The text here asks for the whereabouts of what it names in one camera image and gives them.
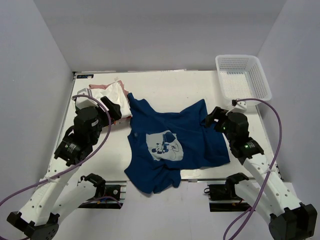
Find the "blue printed t shirt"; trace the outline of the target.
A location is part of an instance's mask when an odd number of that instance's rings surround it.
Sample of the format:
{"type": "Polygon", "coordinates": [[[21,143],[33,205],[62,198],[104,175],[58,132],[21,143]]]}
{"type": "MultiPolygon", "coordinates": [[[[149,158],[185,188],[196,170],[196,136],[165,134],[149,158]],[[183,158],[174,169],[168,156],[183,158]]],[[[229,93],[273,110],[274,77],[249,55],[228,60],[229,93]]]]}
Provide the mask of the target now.
{"type": "Polygon", "coordinates": [[[160,193],[181,182],[182,170],[230,163],[223,135],[205,127],[204,99],[181,112],[156,112],[145,100],[128,94],[132,118],[128,142],[131,161],[125,174],[145,193],[160,193]]]}

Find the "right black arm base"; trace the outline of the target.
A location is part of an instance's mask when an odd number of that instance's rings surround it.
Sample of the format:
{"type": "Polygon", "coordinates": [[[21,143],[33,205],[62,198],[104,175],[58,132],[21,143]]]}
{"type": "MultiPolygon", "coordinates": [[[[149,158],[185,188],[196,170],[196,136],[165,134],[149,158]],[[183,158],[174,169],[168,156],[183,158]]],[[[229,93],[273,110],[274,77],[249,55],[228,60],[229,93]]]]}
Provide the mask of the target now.
{"type": "Polygon", "coordinates": [[[242,198],[232,195],[224,184],[208,184],[203,192],[208,196],[212,213],[245,212],[250,208],[242,198]]]}

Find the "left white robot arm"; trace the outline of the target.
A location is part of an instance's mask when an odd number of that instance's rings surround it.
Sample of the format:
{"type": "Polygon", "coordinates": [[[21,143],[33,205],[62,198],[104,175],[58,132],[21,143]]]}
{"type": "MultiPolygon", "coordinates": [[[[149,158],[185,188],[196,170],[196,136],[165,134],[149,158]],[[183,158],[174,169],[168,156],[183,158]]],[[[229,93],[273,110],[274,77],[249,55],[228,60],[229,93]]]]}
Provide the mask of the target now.
{"type": "Polygon", "coordinates": [[[76,107],[73,125],[70,126],[57,146],[45,176],[29,187],[21,189],[1,201],[35,188],[28,202],[11,212],[7,222],[20,230],[27,240],[51,240],[57,234],[62,221],[84,203],[107,198],[106,181],[90,173],[80,178],[80,183],[59,198],[69,179],[82,164],[92,158],[103,146],[98,143],[102,129],[122,117],[121,107],[106,96],[96,99],[87,96],[93,105],[76,107]]]}

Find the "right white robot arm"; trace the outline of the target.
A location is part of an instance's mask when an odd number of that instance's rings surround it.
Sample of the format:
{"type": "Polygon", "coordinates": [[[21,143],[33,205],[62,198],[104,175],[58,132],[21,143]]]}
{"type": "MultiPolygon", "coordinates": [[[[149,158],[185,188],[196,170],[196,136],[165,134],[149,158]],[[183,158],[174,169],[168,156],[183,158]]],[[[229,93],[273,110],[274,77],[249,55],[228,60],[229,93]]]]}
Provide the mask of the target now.
{"type": "Polygon", "coordinates": [[[220,107],[205,117],[205,126],[224,134],[231,154],[252,174],[256,187],[243,173],[227,177],[225,187],[231,197],[245,200],[251,210],[267,223],[274,240],[305,240],[314,235],[317,210],[304,204],[284,184],[268,162],[264,150],[249,136],[248,118],[220,107]]]}

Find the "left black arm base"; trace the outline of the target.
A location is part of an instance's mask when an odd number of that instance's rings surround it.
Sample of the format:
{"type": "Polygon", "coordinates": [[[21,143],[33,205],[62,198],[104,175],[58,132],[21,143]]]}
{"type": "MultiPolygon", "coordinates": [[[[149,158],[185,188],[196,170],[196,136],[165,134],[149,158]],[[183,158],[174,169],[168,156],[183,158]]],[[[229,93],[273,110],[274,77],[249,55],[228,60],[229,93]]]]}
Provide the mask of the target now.
{"type": "Polygon", "coordinates": [[[104,198],[91,198],[79,206],[80,209],[113,209],[120,210],[127,192],[126,181],[107,182],[104,198]]]}

